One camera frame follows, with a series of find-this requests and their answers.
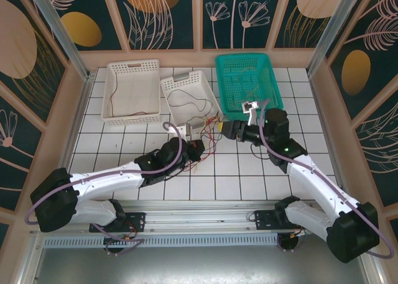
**grid floor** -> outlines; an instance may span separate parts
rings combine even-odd
[[[160,78],[202,70],[220,103],[215,68],[161,68]],[[336,182],[310,83],[303,68],[275,68],[275,77],[290,121],[291,137],[304,146],[313,161]],[[105,68],[99,68],[70,164],[70,173],[94,172],[124,165],[143,153],[161,148],[169,135],[162,123],[110,127],[101,120]],[[170,121],[166,100],[161,98],[162,121]],[[143,189],[122,190],[99,199],[146,200],[278,200],[290,195],[312,199],[294,179],[271,161],[256,158],[249,142],[222,138],[216,154],[169,181]],[[264,148],[254,147],[258,157]]]

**white plastic basket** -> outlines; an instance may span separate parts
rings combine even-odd
[[[166,78],[160,81],[160,85],[176,125],[189,122],[192,132],[198,132],[205,125],[205,114],[207,117],[218,114],[223,118],[220,105],[202,71]]]
[[[102,120],[111,126],[160,122],[159,83],[157,59],[109,63]]]

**purple cable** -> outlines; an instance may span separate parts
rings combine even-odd
[[[354,206],[354,205],[352,205],[336,188],[335,188],[335,186],[334,185],[332,185],[332,183],[330,182],[330,180],[327,178],[327,177],[325,177],[325,176],[323,176],[318,170],[316,170],[316,169],[313,169],[313,167],[311,167],[311,166],[309,166],[309,165],[307,165],[307,164],[304,164],[304,163],[302,163],[302,162],[299,162],[299,161],[296,161],[296,160],[292,160],[291,158],[287,158],[287,157],[285,157],[285,156],[283,156],[283,155],[280,155],[280,154],[278,154],[277,152],[275,152],[275,151],[273,151],[270,147],[269,147],[269,145],[267,144],[267,142],[266,142],[266,139],[265,139],[265,137],[264,137],[264,132],[263,132],[263,127],[264,127],[264,113],[265,113],[265,111],[266,111],[266,106],[267,106],[267,104],[268,104],[268,102],[269,102],[269,100],[267,99],[267,100],[265,100],[265,102],[264,102],[264,104],[262,105],[262,108],[261,108],[261,115],[260,115],[260,137],[261,137],[261,140],[262,140],[262,143],[264,144],[264,146],[266,147],[266,149],[267,149],[267,151],[269,152],[269,153],[271,153],[272,155],[274,155],[275,157],[278,157],[278,158],[280,158],[281,160],[283,160],[283,161],[286,161],[286,162],[289,162],[289,163],[294,163],[294,164],[297,164],[297,165],[299,165],[299,166],[301,166],[301,167],[304,167],[304,168],[306,168],[306,169],[308,169],[308,170],[310,170],[310,171],[312,171],[312,172],[314,172],[314,174],[316,174],[316,176],[318,176],[319,178],[321,178],[331,189],[332,189],[332,191],[333,192],[335,192],[336,194],[337,194],[337,196],[344,202],[344,203],[346,203],[367,225],[369,225],[369,227],[371,228],[371,229],[373,229],[373,231],[375,232],[375,233],[377,233],[378,234],[378,236],[380,236],[381,237],[381,239],[386,243],[386,245],[388,246],[388,249],[390,250],[390,254],[389,255],[381,255],[381,254],[377,254],[377,253],[374,253],[374,252],[371,252],[371,251],[367,251],[367,253],[369,254],[369,255],[372,255],[372,256],[375,256],[375,257],[379,257],[379,258],[382,258],[382,259],[391,259],[391,258],[393,258],[394,257],[394,255],[395,255],[395,252],[394,252],[394,247],[392,246],[392,243],[384,236],[384,234],[383,233],[381,233],[381,231],[375,226],[375,225],[373,225],[373,223],[371,222],[371,221],[369,221],[369,219],[368,218],[366,218],[360,211],[358,211],[357,209],[356,209],[356,207]]]
[[[83,181],[84,181],[84,182],[87,182],[87,181],[95,180],[95,179],[97,179],[97,178],[101,178],[101,177],[104,177],[104,176],[118,175],[118,174],[120,174],[121,172],[123,172],[123,173],[138,173],[138,174],[157,174],[157,173],[166,171],[166,170],[168,170],[169,168],[173,167],[173,165],[174,165],[175,163],[177,163],[178,159],[179,159],[180,156],[181,156],[181,151],[182,151],[182,138],[181,138],[180,132],[178,131],[178,129],[177,129],[177,127],[176,127],[175,125],[173,125],[173,124],[171,124],[171,123],[169,123],[169,122],[164,122],[164,123],[163,123],[163,128],[164,128],[164,129],[166,129],[166,125],[172,127],[172,128],[175,130],[175,132],[177,133],[177,136],[178,136],[178,152],[177,152],[177,155],[175,156],[173,162],[171,162],[170,164],[168,164],[166,167],[164,167],[164,168],[162,168],[162,169],[159,169],[159,170],[154,170],[154,171],[141,171],[141,170],[123,170],[123,171],[122,171],[122,170],[120,170],[120,171],[106,172],[106,173],[101,173],[101,174],[89,176],[88,178],[85,178],[84,180],[77,180],[77,181],[73,181],[73,182],[71,182],[71,183],[67,183],[66,185],[59,186],[58,188],[56,188],[56,189],[54,189],[54,190],[48,192],[46,195],[44,195],[43,197],[41,197],[41,198],[38,200],[38,202],[36,202],[35,204],[33,204],[33,206],[29,209],[29,211],[28,211],[27,214],[25,215],[25,223],[28,224],[28,225],[37,225],[38,222],[37,222],[37,221],[31,222],[31,221],[29,220],[29,217],[30,217],[30,215],[34,212],[34,210],[35,210],[40,204],[43,203],[44,200],[46,200],[48,197],[54,195],[55,193],[57,193],[57,192],[59,192],[59,191],[62,191],[62,190],[64,190],[64,189],[66,189],[66,188],[69,188],[69,187],[71,187],[71,186],[77,185],[77,184],[79,184],[79,183],[82,183]],[[109,237],[112,237],[112,234],[109,234],[109,233],[107,233],[107,232],[105,232],[105,231],[101,231],[101,232],[104,233],[104,234],[106,234],[106,235],[109,236]]]

